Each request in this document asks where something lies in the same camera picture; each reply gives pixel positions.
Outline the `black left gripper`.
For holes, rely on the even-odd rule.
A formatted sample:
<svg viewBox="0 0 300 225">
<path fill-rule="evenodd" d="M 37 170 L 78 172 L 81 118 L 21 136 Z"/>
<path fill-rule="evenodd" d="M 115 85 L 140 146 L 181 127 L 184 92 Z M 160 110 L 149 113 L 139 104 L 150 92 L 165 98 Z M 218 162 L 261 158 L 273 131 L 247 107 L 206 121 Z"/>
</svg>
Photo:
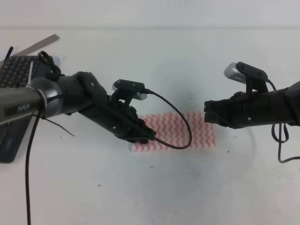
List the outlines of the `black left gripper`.
<svg viewBox="0 0 300 225">
<path fill-rule="evenodd" d="M 114 100 L 106 93 L 95 95 L 92 103 L 79 113 L 114 134 L 117 138 L 130 143 L 148 143 L 155 138 L 156 131 L 148 127 L 144 120 L 138 119 L 136 111 L 125 104 L 124 100 Z"/>
</svg>

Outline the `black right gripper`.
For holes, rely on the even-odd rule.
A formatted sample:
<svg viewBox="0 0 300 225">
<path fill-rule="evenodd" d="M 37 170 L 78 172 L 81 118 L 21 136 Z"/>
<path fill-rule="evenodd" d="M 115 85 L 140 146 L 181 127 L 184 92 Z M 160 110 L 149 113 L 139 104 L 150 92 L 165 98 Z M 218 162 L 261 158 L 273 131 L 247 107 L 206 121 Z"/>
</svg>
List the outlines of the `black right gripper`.
<svg viewBox="0 0 300 225">
<path fill-rule="evenodd" d="M 283 91 L 254 92 L 251 96 L 232 96 L 224 101 L 204 102 L 204 121 L 233 129 L 286 122 Z"/>
</svg>

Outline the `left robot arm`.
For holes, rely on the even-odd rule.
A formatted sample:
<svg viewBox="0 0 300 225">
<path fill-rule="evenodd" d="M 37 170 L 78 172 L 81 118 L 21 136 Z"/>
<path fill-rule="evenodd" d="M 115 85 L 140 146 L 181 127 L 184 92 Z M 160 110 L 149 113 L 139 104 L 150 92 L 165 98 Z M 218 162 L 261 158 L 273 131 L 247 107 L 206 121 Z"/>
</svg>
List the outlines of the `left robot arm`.
<svg viewBox="0 0 300 225">
<path fill-rule="evenodd" d="M 0 122 L 11 122 L 29 115 L 50 118 L 80 113 L 117 138 L 145 144 L 156 132 L 138 118 L 132 99 L 144 100 L 148 93 L 143 83 L 117 80 L 108 95 L 92 73 L 72 76 L 39 77 L 25 87 L 0 91 Z"/>
</svg>

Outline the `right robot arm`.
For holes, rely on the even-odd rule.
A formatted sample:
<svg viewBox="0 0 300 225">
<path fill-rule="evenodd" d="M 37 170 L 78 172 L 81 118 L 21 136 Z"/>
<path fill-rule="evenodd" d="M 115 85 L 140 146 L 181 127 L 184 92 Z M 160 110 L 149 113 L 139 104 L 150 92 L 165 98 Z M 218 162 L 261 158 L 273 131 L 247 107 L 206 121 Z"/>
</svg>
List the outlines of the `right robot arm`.
<svg viewBox="0 0 300 225">
<path fill-rule="evenodd" d="M 276 91 L 237 92 L 229 99 L 206 101 L 204 121 L 240 129 L 287 123 L 300 124 L 300 83 Z"/>
</svg>

